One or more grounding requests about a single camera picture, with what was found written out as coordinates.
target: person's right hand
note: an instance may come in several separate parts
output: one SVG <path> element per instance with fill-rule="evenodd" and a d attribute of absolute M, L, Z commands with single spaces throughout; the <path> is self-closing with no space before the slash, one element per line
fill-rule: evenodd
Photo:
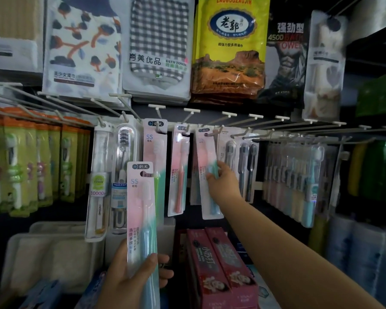
<path fill-rule="evenodd" d="M 217 166 L 220 168 L 219 178 L 216 179 L 213 174 L 208 173 L 206 179 L 211 198 L 223 210 L 226 204 L 235 199 L 241 199 L 242 196 L 235 173 L 222 161 L 217 161 Z"/>

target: bath towel package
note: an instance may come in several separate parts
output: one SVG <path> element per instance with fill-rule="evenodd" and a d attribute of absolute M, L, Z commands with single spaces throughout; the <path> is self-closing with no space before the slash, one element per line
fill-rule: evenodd
<path fill-rule="evenodd" d="M 44 0 L 0 0 L 0 70 L 43 72 Z"/>
<path fill-rule="evenodd" d="M 122 7 L 111 1 L 48 0 L 44 92 L 118 102 Z"/>
<path fill-rule="evenodd" d="M 123 7 L 123 89 L 189 98 L 194 0 L 124 0 Z"/>

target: pink and teal toothbrush package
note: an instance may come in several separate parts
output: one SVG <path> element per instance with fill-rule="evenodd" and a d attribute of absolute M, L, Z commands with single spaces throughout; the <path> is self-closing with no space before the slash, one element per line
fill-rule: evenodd
<path fill-rule="evenodd" d="M 165 215 L 167 120 L 143 119 L 143 129 L 143 161 L 153 163 L 156 219 L 160 227 Z"/>
<path fill-rule="evenodd" d="M 172 172 L 170 174 L 169 217 L 181 215 L 186 204 L 187 163 L 190 150 L 187 124 L 176 124 L 173 130 Z"/>
<path fill-rule="evenodd" d="M 157 253 L 155 180 L 152 162 L 127 164 L 127 266 L 132 277 L 146 258 Z M 140 309 L 160 309 L 158 266 L 143 288 Z"/>
<path fill-rule="evenodd" d="M 219 177 L 219 168 L 216 160 L 216 146 L 212 134 L 213 129 L 196 129 L 196 149 L 199 169 L 200 195 L 202 201 L 202 217 L 204 220 L 222 219 L 223 214 L 219 206 L 210 197 L 206 174 L 213 173 Z"/>

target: checkered towel package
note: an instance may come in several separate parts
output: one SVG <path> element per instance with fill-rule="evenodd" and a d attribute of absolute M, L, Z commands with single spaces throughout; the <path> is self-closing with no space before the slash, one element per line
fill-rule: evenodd
<path fill-rule="evenodd" d="M 190 97 L 194 0 L 129 0 L 123 24 L 123 88 Z"/>

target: blue oval logo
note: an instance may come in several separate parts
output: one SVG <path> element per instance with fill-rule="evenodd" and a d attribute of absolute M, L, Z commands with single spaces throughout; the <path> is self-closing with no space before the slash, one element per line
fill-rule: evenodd
<path fill-rule="evenodd" d="M 224 38 L 243 38 L 256 29 L 256 20 L 244 11 L 225 10 L 210 19 L 209 27 Z"/>

